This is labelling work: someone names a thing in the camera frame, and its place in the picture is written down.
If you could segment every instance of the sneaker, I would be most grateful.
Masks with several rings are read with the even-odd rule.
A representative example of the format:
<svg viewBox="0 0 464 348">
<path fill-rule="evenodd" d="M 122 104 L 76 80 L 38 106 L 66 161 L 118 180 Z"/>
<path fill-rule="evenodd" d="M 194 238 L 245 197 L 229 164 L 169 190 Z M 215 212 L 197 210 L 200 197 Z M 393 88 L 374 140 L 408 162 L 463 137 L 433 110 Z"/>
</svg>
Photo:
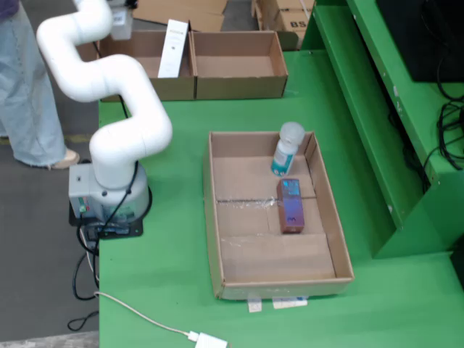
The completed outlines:
<svg viewBox="0 0 464 348">
<path fill-rule="evenodd" d="M 66 149 L 65 158 L 58 163 L 51 165 L 49 169 L 68 169 L 70 166 L 78 164 L 79 160 L 80 156 L 77 152 Z"/>
</svg>

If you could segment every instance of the person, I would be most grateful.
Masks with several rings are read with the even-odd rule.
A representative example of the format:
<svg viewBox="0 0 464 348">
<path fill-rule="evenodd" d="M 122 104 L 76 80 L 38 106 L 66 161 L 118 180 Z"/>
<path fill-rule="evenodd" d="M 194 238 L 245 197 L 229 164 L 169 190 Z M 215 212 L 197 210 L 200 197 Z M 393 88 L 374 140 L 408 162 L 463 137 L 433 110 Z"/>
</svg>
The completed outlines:
<svg viewBox="0 0 464 348">
<path fill-rule="evenodd" d="M 51 83 L 20 0 L 0 0 L 0 136 L 14 158 L 32 167 L 66 169 L 67 149 Z"/>
</svg>

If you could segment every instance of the concrete floor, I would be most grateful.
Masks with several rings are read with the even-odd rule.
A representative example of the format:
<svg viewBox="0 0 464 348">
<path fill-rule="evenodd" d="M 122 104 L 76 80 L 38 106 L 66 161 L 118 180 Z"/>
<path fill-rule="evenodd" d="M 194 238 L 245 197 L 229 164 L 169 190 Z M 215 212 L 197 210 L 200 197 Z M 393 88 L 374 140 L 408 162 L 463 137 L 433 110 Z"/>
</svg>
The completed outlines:
<svg viewBox="0 0 464 348">
<path fill-rule="evenodd" d="M 249 2 L 229 0 L 223 30 L 257 29 Z M 71 0 L 22 3 L 35 29 L 47 17 L 74 11 Z M 137 21 L 135 28 L 162 26 Z M 92 51 L 85 53 L 94 56 Z M 68 146 L 79 151 L 81 157 L 89 158 L 85 139 L 97 129 L 97 104 L 74 102 L 52 82 L 63 133 L 70 141 Z M 68 334 L 66 323 L 96 310 L 98 303 L 79 302 L 71 290 L 75 264 L 83 250 L 77 243 L 75 229 L 67 223 L 67 171 L 26 167 L 13 159 L 4 141 L 0 143 L 0 168 L 0 341 Z M 81 269 L 78 285 L 83 294 L 94 290 L 87 267 Z M 97 329 L 98 320 L 93 318 L 83 330 Z M 36 341 L 27 347 L 72 346 L 63 342 Z M 94 346 L 86 342 L 80 341 L 80 346 Z"/>
</svg>

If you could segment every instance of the green table surface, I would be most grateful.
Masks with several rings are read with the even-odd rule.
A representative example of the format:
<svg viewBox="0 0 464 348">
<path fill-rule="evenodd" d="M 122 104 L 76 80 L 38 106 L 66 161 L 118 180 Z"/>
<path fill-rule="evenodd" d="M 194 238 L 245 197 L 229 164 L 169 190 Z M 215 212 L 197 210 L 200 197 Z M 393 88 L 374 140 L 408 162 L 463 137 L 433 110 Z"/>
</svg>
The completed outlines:
<svg viewBox="0 0 464 348">
<path fill-rule="evenodd" d="M 165 325 L 220 337 L 232 347 L 461 347 L 464 296 L 447 254 L 389 260 L 371 255 L 392 219 L 324 51 L 285 54 L 282 99 L 165 102 L 174 136 L 142 160 L 153 206 L 139 238 L 103 241 L 101 290 Z M 123 117 L 100 104 L 100 123 Z M 259 313 L 215 299 L 207 258 L 202 155 L 209 131 L 315 131 L 339 209 L 356 280 L 342 295 Z M 185 336 L 100 299 L 100 347 L 194 347 Z"/>
</svg>

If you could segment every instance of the open cardboard box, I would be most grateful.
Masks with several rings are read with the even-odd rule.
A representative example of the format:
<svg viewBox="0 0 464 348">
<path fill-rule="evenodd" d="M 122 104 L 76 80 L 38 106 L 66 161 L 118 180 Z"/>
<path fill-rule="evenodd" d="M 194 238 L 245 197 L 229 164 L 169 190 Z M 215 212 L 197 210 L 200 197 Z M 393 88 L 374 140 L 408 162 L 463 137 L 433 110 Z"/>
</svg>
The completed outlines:
<svg viewBox="0 0 464 348">
<path fill-rule="evenodd" d="M 204 210 L 217 298 L 338 294 L 355 278 L 314 133 L 306 134 L 289 174 L 300 182 L 304 230 L 280 232 L 280 178 L 270 169 L 278 140 L 278 133 L 210 133 Z"/>
<path fill-rule="evenodd" d="M 111 54 L 127 54 L 137 59 L 144 67 L 161 100 L 194 100 L 196 65 L 191 33 L 186 39 L 178 78 L 158 78 L 165 36 L 165 31 L 135 30 L 130 40 L 114 41 L 108 36 L 99 42 L 99 48 L 103 57 Z M 103 102 L 118 100 L 117 96 L 111 96 L 103 99 Z"/>
<path fill-rule="evenodd" d="M 289 73 L 275 32 L 192 33 L 197 99 L 281 98 Z"/>
</svg>

